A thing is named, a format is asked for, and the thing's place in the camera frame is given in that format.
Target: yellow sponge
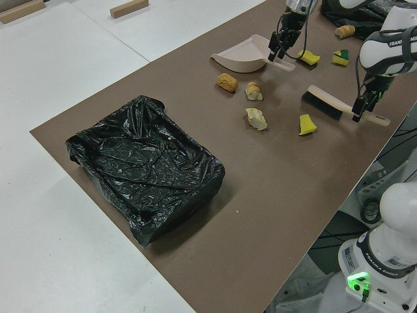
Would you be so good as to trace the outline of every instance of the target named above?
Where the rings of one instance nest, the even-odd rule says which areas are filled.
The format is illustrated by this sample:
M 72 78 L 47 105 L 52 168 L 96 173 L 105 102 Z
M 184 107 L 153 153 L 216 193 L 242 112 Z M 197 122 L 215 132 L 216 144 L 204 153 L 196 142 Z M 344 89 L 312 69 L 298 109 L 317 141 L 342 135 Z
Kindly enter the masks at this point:
M 298 57 L 302 55 L 302 52 L 303 50 L 301 50 L 298 53 Z M 304 52 L 304 55 L 302 56 L 300 60 L 306 62 L 309 65 L 314 65 L 320 61 L 320 57 L 318 55 L 313 55 L 311 51 L 306 50 L 306 52 Z
M 333 63 L 347 67 L 349 64 L 349 51 L 340 50 L 333 53 Z
M 301 132 L 298 135 L 309 134 L 317 130 L 317 126 L 314 125 L 313 121 L 310 118 L 310 115 L 304 114 L 300 116 L 300 128 Z

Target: brush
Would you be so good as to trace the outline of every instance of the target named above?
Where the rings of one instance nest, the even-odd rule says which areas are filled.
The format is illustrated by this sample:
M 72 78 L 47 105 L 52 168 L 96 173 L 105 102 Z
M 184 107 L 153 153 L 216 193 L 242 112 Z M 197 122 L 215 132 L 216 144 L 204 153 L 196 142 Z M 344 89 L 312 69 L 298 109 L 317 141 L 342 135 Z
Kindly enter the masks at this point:
M 302 100 L 337 121 L 340 120 L 343 112 L 354 115 L 351 106 L 333 97 L 315 85 L 310 85 L 308 87 L 307 91 L 302 95 Z M 362 118 L 381 126 L 388 126 L 390 124 L 390 120 L 386 117 L 375 115 L 368 111 L 365 111 L 362 114 Z

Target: white surface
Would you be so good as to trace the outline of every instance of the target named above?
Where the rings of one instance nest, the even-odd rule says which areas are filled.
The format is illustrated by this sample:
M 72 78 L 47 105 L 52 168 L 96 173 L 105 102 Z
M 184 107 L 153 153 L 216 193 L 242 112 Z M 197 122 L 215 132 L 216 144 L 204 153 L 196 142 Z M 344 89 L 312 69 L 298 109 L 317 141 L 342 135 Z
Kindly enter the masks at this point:
M 149 7 L 113 19 L 110 8 L 127 0 L 71 0 L 80 11 L 153 61 L 263 0 L 149 0 Z M 208 51 L 209 58 L 216 51 Z
M 0 27 L 0 312 L 193 312 L 29 133 L 147 64 L 58 3 Z

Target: green light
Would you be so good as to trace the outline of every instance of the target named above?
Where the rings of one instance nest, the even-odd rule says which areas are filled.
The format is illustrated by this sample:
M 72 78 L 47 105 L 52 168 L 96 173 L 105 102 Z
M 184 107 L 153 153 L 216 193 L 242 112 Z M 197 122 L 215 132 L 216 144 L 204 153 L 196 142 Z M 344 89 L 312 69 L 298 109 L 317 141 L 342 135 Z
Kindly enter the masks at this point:
M 347 283 L 351 289 L 355 290 L 354 286 L 357 285 L 357 280 L 359 282 L 363 282 L 367 277 L 369 277 L 369 274 L 367 272 L 353 274 L 347 277 Z M 369 283 L 367 282 L 365 283 L 365 289 L 369 289 Z

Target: brown board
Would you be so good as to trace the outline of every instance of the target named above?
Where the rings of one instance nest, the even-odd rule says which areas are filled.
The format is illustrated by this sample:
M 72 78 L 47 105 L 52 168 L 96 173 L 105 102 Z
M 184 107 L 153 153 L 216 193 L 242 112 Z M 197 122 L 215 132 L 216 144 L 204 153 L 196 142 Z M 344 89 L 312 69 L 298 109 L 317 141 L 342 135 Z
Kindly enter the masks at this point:
M 284 9 L 284 1 L 265 1 L 31 132 L 198 313 L 262 312 L 416 99 L 410 86 L 417 77 L 396 78 L 375 108 L 392 120 L 388 127 L 354 123 L 347 115 L 335 121 L 303 103 L 301 96 L 312 83 L 349 104 L 356 97 L 354 58 L 361 41 L 340 41 L 318 8 L 308 28 L 308 48 L 321 56 L 313 70 L 297 62 L 292 73 L 263 67 L 237 74 L 210 59 L 252 34 L 269 38 Z M 347 68 L 331 63 L 333 52 L 341 49 L 351 53 Z M 235 94 L 216 85 L 222 72 L 239 80 Z M 264 101 L 246 99 L 250 81 L 259 83 Z M 67 138 L 138 95 L 161 100 L 168 116 L 226 169 L 210 205 L 145 250 L 124 218 L 69 160 L 65 147 Z M 245 109 L 251 107 L 263 111 L 268 129 L 258 132 L 248 125 Z M 299 116 L 305 113 L 318 130 L 299 136 Z

